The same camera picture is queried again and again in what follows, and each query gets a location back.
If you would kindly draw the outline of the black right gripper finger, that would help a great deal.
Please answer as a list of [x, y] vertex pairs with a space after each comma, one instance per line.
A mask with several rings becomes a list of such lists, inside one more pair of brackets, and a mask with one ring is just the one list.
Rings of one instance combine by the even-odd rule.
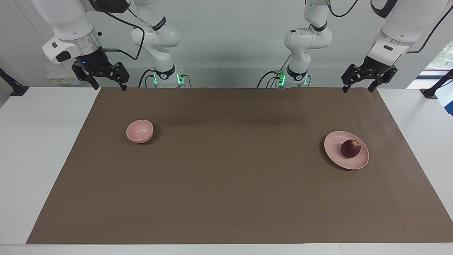
[[99, 68], [99, 77], [107, 78], [118, 83], [121, 90], [126, 91], [130, 74], [124, 67], [123, 63], [118, 62], [116, 64], [105, 65]]
[[72, 70], [79, 81], [89, 83], [95, 90], [99, 89], [99, 84], [94, 76], [87, 74], [77, 61], [72, 64]]

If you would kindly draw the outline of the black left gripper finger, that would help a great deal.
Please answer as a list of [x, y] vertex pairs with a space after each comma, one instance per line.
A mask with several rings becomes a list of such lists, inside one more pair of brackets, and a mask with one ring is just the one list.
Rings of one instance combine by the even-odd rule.
[[364, 79], [363, 76], [365, 72], [366, 69], [362, 68], [361, 66], [356, 66], [355, 64], [349, 65], [349, 67], [341, 76], [341, 80], [343, 82], [343, 92], [347, 93], [353, 84], [361, 82]]
[[376, 74], [374, 81], [369, 85], [368, 91], [370, 93], [374, 92], [378, 86], [381, 84], [388, 84], [393, 79], [398, 69], [393, 65], [388, 71], [385, 71], [383, 74]]

